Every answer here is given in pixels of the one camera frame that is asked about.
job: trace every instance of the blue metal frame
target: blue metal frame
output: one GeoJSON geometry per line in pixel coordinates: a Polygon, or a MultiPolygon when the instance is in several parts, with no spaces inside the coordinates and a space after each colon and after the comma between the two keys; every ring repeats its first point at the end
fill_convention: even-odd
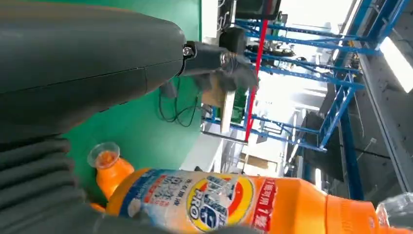
{"type": "MultiPolygon", "coordinates": [[[[246,110],[249,110],[249,98],[250,98],[250,96],[251,96],[251,91],[250,91],[250,93],[248,94],[248,98],[247,98],[247,100],[246,100],[246,110]]],[[[246,129],[246,127],[247,127],[247,119],[248,119],[248,111],[245,111],[245,113],[244,113],[244,129],[246,129]]]]}
{"type": "MultiPolygon", "coordinates": [[[[269,25],[269,29],[276,29],[276,30],[284,30],[286,32],[296,32],[296,33],[305,33],[305,34],[312,34],[318,35],[321,39],[314,39],[314,40],[301,40],[301,39],[293,39],[288,37],[279,37],[273,35],[266,35],[266,40],[275,40],[281,41],[286,43],[295,43],[295,44],[303,44],[309,46],[315,46],[320,48],[327,48],[332,50],[339,50],[338,58],[335,61],[334,66],[332,65],[325,65],[325,64],[314,64],[306,61],[298,61],[289,58],[277,57],[277,56],[270,56],[270,55],[263,55],[262,59],[271,59],[283,62],[293,63],[297,66],[303,67],[315,74],[303,74],[303,73],[296,73],[290,72],[278,68],[268,68],[268,67],[261,67],[260,69],[265,72],[272,72],[276,74],[288,75],[288,76],[296,76],[301,78],[307,78],[322,82],[330,82],[336,85],[336,99],[333,102],[333,105],[329,112],[326,115],[324,123],[322,124],[319,130],[307,129],[302,127],[295,127],[291,124],[285,124],[281,122],[277,122],[274,120],[269,120],[265,118],[261,118],[258,116],[253,116],[252,120],[257,119],[264,122],[271,122],[276,124],[281,128],[281,133],[283,131],[288,132],[291,134],[289,129],[296,129],[296,131],[306,132],[310,134],[316,134],[318,136],[319,142],[316,146],[307,144],[303,141],[303,139],[297,139],[295,141],[289,140],[288,137],[284,138],[281,136],[281,133],[278,136],[271,134],[270,132],[258,131],[255,129],[251,129],[251,133],[258,134],[260,136],[269,137],[272,139],[277,139],[281,141],[285,141],[290,144],[297,144],[301,147],[313,149],[316,151],[326,151],[324,148],[330,138],[332,132],[334,131],[335,127],[338,125],[340,121],[341,125],[341,134],[342,134],[342,143],[344,149],[344,157],[345,157],[345,164],[347,169],[348,175],[348,187],[350,198],[352,199],[359,199],[363,200],[363,189],[360,181],[358,165],[357,165],[357,157],[354,151],[354,142],[353,142],[353,135],[349,121],[349,115],[347,111],[347,106],[353,98],[354,93],[356,90],[363,88],[363,85],[354,83],[353,81],[353,74],[357,74],[359,71],[349,68],[344,68],[344,60],[346,59],[347,53],[354,52],[360,54],[369,54],[369,55],[377,55],[380,53],[379,47],[383,40],[391,33],[393,27],[395,26],[397,20],[399,19],[403,9],[409,3],[409,0],[386,0],[383,4],[382,9],[379,11],[378,17],[373,23],[369,34],[367,37],[359,37],[357,36],[357,32],[366,16],[366,12],[368,8],[370,8],[372,0],[361,0],[359,5],[358,11],[351,22],[351,27],[348,32],[348,35],[342,34],[333,34],[329,32],[323,31],[316,31],[316,30],[306,30],[306,29],[299,29],[293,27],[285,27],[282,25],[269,25]],[[367,42],[375,42],[377,47],[375,49],[368,49],[368,48],[360,48],[350,46],[349,43],[351,40],[353,41],[367,41],[367,42]],[[332,70],[331,74],[322,74],[315,70],[315,68],[325,68],[332,70]],[[337,77],[342,77],[341,75],[346,75],[345,79],[338,79],[337,77]]],[[[241,28],[247,30],[246,36],[252,38],[260,38],[260,30],[256,30],[257,27],[261,29],[261,22],[251,22],[246,20],[236,20],[235,24],[241,28]]],[[[246,56],[254,59],[256,55],[254,53],[247,52],[246,56]]],[[[214,118],[207,118],[206,121],[213,122],[213,123],[220,123],[218,120],[214,118]]],[[[244,125],[236,125],[231,124],[231,128],[238,129],[245,131],[247,126],[246,121],[244,125]]]]}
{"type": "MultiPolygon", "coordinates": [[[[261,24],[260,22],[250,22],[250,21],[238,19],[238,20],[235,20],[235,24],[249,31],[245,34],[247,37],[260,38],[259,31],[255,29],[256,27],[260,26],[261,24]]],[[[359,37],[356,35],[341,35],[341,34],[334,34],[334,33],[323,32],[323,31],[286,27],[286,26],[277,25],[277,24],[268,25],[268,28],[276,29],[276,30],[284,30],[286,32],[305,33],[305,34],[311,34],[311,35],[318,35],[322,37],[330,37],[332,39],[301,40],[301,39],[293,39],[293,38],[288,38],[288,37],[266,35],[265,36],[266,40],[275,40],[275,41],[281,41],[281,42],[286,42],[286,43],[309,45],[309,46],[315,46],[319,48],[341,50],[345,52],[356,52],[356,53],[363,53],[363,54],[368,54],[368,55],[375,55],[379,53],[378,50],[366,49],[366,48],[355,48],[352,46],[341,46],[341,45],[338,45],[337,43],[334,43],[334,42],[349,41],[349,40],[359,40],[359,41],[368,40],[368,38],[365,38],[365,37],[359,37]]]]}
{"type": "MultiPolygon", "coordinates": [[[[406,8],[406,6],[410,3],[410,0],[399,0],[398,5],[396,7],[396,9],[393,10],[393,14],[390,17],[390,19],[388,20],[388,23],[384,26],[384,28],[382,29],[382,32],[379,34],[378,36],[378,45],[377,45],[377,50],[380,48],[380,45],[383,43],[384,39],[386,37],[388,37],[390,35],[390,33],[392,32],[394,26],[396,25],[398,19],[400,18],[401,14],[403,13],[403,10],[406,8]]],[[[388,4],[386,6],[385,9],[382,10],[386,10],[387,8],[391,8],[393,5],[392,4],[388,4]]]]}
{"type": "Polygon", "coordinates": [[[215,120],[215,117],[217,116],[217,108],[215,106],[212,107],[212,115],[211,119],[215,120]]]}

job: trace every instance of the bottle label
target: bottle label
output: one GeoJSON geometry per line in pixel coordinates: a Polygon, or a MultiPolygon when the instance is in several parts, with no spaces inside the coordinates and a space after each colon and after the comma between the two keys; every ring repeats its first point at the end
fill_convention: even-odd
{"type": "Polygon", "coordinates": [[[120,216],[146,213],[155,225],[206,232],[239,223],[270,231],[275,179],[149,170],[126,194],[120,216]]]}

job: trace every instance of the blue steel beam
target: blue steel beam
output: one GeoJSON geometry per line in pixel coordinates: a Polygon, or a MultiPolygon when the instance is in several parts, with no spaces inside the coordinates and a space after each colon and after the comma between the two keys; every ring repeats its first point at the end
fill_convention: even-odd
{"type": "Polygon", "coordinates": [[[394,10],[392,16],[390,17],[388,23],[383,28],[382,32],[378,36],[378,45],[377,50],[379,50],[380,45],[383,43],[384,39],[390,35],[394,26],[396,26],[397,21],[399,20],[401,14],[403,13],[406,6],[410,3],[410,0],[399,0],[397,8],[394,10]]]}
{"type": "Polygon", "coordinates": [[[320,134],[321,134],[322,136],[325,135],[326,129],[327,129],[328,127],[330,127],[330,125],[331,125],[331,120],[332,120],[332,118],[335,117],[334,115],[337,113],[337,110],[335,110],[335,109],[340,105],[340,102],[342,102],[342,100],[343,100],[343,98],[344,98],[344,96],[345,96],[345,95],[344,95],[344,89],[345,89],[344,86],[340,86],[339,90],[337,91],[337,95],[336,95],[336,97],[334,98],[333,103],[331,104],[331,108],[330,108],[330,110],[327,112],[327,115],[326,115],[325,118],[324,118],[324,122],[323,122],[323,124],[322,124],[321,127],[320,127],[320,134]]]}
{"type": "Polygon", "coordinates": [[[350,40],[358,40],[358,41],[368,41],[367,38],[353,38],[353,37],[342,37],[342,38],[326,38],[326,39],[315,39],[315,40],[308,40],[308,41],[316,41],[316,42],[338,42],[338,41],[350,41],[350,40]]]}
{"type": "Polygon", "coordinates": [[[251,91],[249,91],[248,97],[246,99],[246,109],[245,109],[245,113],[244,113],[244,128],[246,129],[247,125],[248,125],[248,111],[249,110],[249,99],[251,98],[251,91]]]}
{"type": "Polygon", "coordinates": [[[271,133],[275,133],[277,135],[281,135],[282,134],[282,129],[276,129],[276,128],[270,128],[268,126],[264,126],[263,131],[269,131],[271,133]]]}
{"type": "Polygon", "coordinates": [[[338,107],[338,112],[334,116],[334,118],[332,120],[332,123],[328,127],[328,129],[326,131],[326,134],[325,134],[324,138],[321,141],[321,144],[319,146],[320,148],[324,148],[325,145],[327,144],[328,140],[331,137],[331,134],[333,134],[334,129],[337,127],[337,124],[340,121],[343,113],[347,110],[347,106],[348,106],[348,104],[350,104],[350,101],[351,101],[353,96],[354,96],[354,89],[348,88],[348,94],[344,96],[344,98],[342,100],[342,103],[340,103],[340,105],[338,107]]]}
{"type": "MultiPolygon", "coordinates": [[[[211,118],[205,118],[204,120],[206,122],[209,122],[209,123],[221,124],[221,122],[219,120],[211,120],[211,118]]],[[[240,126],[240,125],[237,125],[237,124],[231,124],[230,127],[233,128],[233,129],[236,129],[236,130],[245,131],[245,128],[243,126],[240,126]]],[[[269,133],[260,132],[260,131],[255,130],[255,129],[251,129],[251,133],[252,134],[257,134],[257,135],[262,136],[262,137],[268,137],[268,138],[271,138],[271,139],[283,141],[283,142],[293,144],[293,145],[297,144],[298,146],[304,147],[306,149],[320,151],[320,152],[326,152],[325,149],[320,149],[319,147],[314,146],[314,145],[310,145],[310,144],[308,144],[308,143],[306,143],[302,140],[300,142],[298,142],[298,140],[292,141],[292,140],[288,140],[286,138],[283,138],[281,136],[274,136],[274,135],[271,135],[269,133]]]]}
{"type": "MultiPolygon", "coordinates": [[[[241,25],[248,25],[248,26],[259,27],[261,23],[259,23],[259,22],[249,22],[249,21],[246,21],[246,20],[237,19],[237,20],[235,20],[235,24],[240,25],[240,26],[241,25]]],[[[334,34],[334,33],[330,33],[330,32],[323,32],[323,31],[317,31],[317,30],[285,27],[285,26],[282,26],[282,25],[279,25],[279,24],[268,25],[268,28],[284,30],[284,31],[294,32],[294,33],[312,34],[312,35],[318,35],[318,36],[330,37],[330,38],[342,38],[344,36],[352,37],[353,39],[354,38],[359,38],[359,36],[341,35],[341,34],[334,34]]]]}
{"type": "Polygon", "coordinates": [[[344,81],[344,80],[340,80],[340,79],[336,79],[336,78],[317,77],[317,76],[313,76],[313,75],[310,75],[310,74],[291,72],[291,71],[286,71],[286,70],[281,70],[281,69],[276,69],[276,68],[261,67],[260,69],[261,69],[261,71],[264,71],[264,72],[272,72],[272,73],[286,75],[286,76],[301,77],[301,78],[306,78],[306,79],[311,79],[311,80],[316,80],[316,81],[321,81],[321,82],[344,85],[344,86],[353,87],[353,88],[356,88],[356,89],[363,89],[364,88],[364,86],[362,84],[352,83],[352,82],[349,82],[349,81],[344,81]]]}
{"type": "MultiPolygon", "coordinates": [[[[252,52],[245,52],[244,55],[248,58],[256,58],[257,54],[252,53],[252,52]]],[[[353,74],[358,74],[360,73],[359,70],[357,69],[351,69],[351,68],[345,68],[345,67],[336,67],[332,65],[326,65],[326,64],[316,64],[314,62],[306,62],[306,61],[298,61],[286,57],[279,57],[279,56],[272,56],[272,55],[266,55],[263,54],[263,59],[273,59],[281,62],[290,62],[293,64],[302,64],[302,65],[307,65],[311,67],[319,67],[319,68],[324,68],[324,69],[330,69],[330,70],[335,70],[335,71],[344,71],[344,72],[351,72],[353,74]]]]}
{"type": "Polygon", "coordinates": [[[390,14],[392,13],[394,7],[396,6],[397,1],[395,0],[385,0],[383,6],[381,7],[377,18],[375,19],[367,37],[377,40],[378,34],[380,33],[381,28],[384,25],[383,20],[388,20],[390,14]]]}
{"type": "Polygon", "coordinates": [[[251,133],[257,134],[257,135],[263,136],[263,137],[272,138],[272,139],[279,140],[279,141],[284,141],[284,142],[289,143],[289,144],[292,144],[292,145],[298,145],[298,146],[304,147],[304,148],[306,148],[306,149],[315,150],[315,151],[320,151],[320,152],[326,152],[325,149],[320,149],[320,148],[317,147],[317,146],[310,145],[310,144],[308,144],[308,143],[306,143],[306,142],[303,142],[303,141],[301,141],[301,142],[298,142],[298,140],[292,141],[292,140],[288,140],[288,139],[286,139],[286,138],[283,138],[283,137],[281,137],[281,136],[274,136],[274,135],[270,135],[270,134],[267,134],[267,133],[262,133],[262,132],[260,132],[260,131],[255,130],[255,129],[251,129],[251,133]]]}
{"type": "MultiPolygon", "coordinates": [[[[352,25],[349,28],[348,34],[357,34],[360,28],[368,8],[370,7],[372,0],[362,0],[359,5],[358,11],[354,16],[352,25]]],[[[348,45],[347,41],[343,42],[344,46],[348,45]]],[[[335,62],[335,66],[341,67],[344,64],[344,59],[347,56],[347,52],[339,51],[338,57],[335,62]]],[[[341,135],[343,139],[343,151],[347,169],[347,186],[349,189],[349,195],[351,199],[364,200],[363,187],[361,185],[360,172],[358,170],[357,155],[354,150],[353,132],[351,130],[350,117],[348,110],[343,112],[340,120],[341,135]]]]}
{"type": "Polygon", "coordinates": [[[293,126],[291,124],[288,123],[282,123],[282,122],[278,122],[278,121],[274,121],[274,120],[270,120],[270,119],[266,119],[263,117],[258,117],[258,116],[252,116],[253,119],[257,119],[257,120],[261,120],[264,122],[270,122],[270,123],[274,123],[274,124],[280,124],[282,126],[285,126],[287,128],[292,128],[292,129],[297,129],[300,132],[308,132],[308,133],[314,133],[314,134],[318,134],[319,130],[314,130],[314,129],[309,129],[309,128],[302,128],[302,127],[297,127],[297,126],[293,126]]]}
{"type": "MultiPolygon", "coordinates": [[[[250,38],[260,38],[259,35],[254,34],[254,33],[246,33],[245,36],[250,37],[250,38]]],[[[378,51],[372,50],[372,49],[355,48],[351,46],[339,46],[337,44],[329,44],[329,43],[324,43],[324,42],[313,42],[313,41],[308,41],[308,40],[292,39],[292,38],[279,37],[279,36],[273,36],[273,35],[266,35],[265,39],[281,41],[285,43],[308,45],[308,46],[314,46],[314,47],[326,48],[326,49],[332,49],[332,50],[341,50],[345,52],[362,53],[362,54],[367,54],[367,55],[376,55],[379,53],[378,51]]]]}
{"type": "Polygon", "coordinates": [[[321,77],[324,77],[324,78],[327,78],[327,79],[335,79],[335,78],[332,77],[331,75],[328,75],[328,74],[326,74],[326,73],[321,73],[321,72],[319,72],[319,71],[317,71],[317,70],[315,70],[315,69],[313,69],[313,68],[311,68],[311,67],[309,67],[309,66],[302,65],[302,64],[297,64],[297,65],[300,66],[300,67],[303,67],[303,68],[305,68],[305,69],[307,69],[307,70],[309,70],[310,72],[313,72],[313,73],[315,73],[315,74],[318,74],[318,75],[321,76],[321,77]]]}
{"type": "Polygon", "coordinates": [[[282,125],[282,123],[276,123],[276,125],[281,128],[280,134],[282,134],[283,131],[286,131],[289,135],[292,134],[290,130],[285,129],[285,127],[282,125]]]}
{"type": "Polygon", "coordinates": [[[247,26],[247,25],[242,25],[242,24],[237,24],[239,27],[241,27],[241,28],[243,28],[243,29],[245,29],[245,30],[248,30],[248,31],[251,31],[251,32],[255,32],[255,33],[260,33],[260,31],[259,30],[256,30],[255,28],[253,28],[253,27],[251,27],[251,26],[247,26]]]}
{"type": "Polygon", "coordinates": [[[211,119],[215,120],[215,117],[217,116],[217,108],[215,106],[212,107],[212,116],[211,119]]]}

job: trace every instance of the red vertical pole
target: red vertical pole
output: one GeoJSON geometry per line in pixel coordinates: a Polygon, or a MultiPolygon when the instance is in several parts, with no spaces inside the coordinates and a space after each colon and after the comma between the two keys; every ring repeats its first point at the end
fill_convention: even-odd
{"type": "MultiPolygon", "coordinates": [[[[260,29],[261,30],[260,45],[258,46],[257,61],[256,61],[256,64],[255,64],[255,71],[257,72],[257,77],[258,77],[258,72],[260,71],[261,58],[263,56],[264,41],[265,41],[265,34],[267,32],[267,27],[268,27],[268,20],[263,19],[263,25],[260,29]]],[[[248,141],[249,134],[250,134],[251,128],[252,128],[252,124],[254,123],[254,120],[251,119],[251,116],[252,116],[252,107],[253,107],[253,104],[254,104],[256,92],[257,92],[256,88],[253,88],[251,90],[251,98],[249,99],[247,125],[246,125],[246,130],[245,130],[245,141],[248,141]]]]}

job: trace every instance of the metal bolt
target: metal bolt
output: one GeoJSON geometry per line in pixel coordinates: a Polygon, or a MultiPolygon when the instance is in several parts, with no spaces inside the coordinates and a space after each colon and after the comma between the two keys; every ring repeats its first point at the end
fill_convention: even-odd
{"type": "Polygon", "coordinates": [[[188,56],[188,55],[192,54],[192,49],[191,49],[191,47],[184,47],[182,52],[183,52],[184,56],[188,56]]]}
{"type": "Polygon", "coordinates": [[[227,64],[229,62],[229,55],[227,53],[222,53],[220,57],[221,65],[227,64]]]}

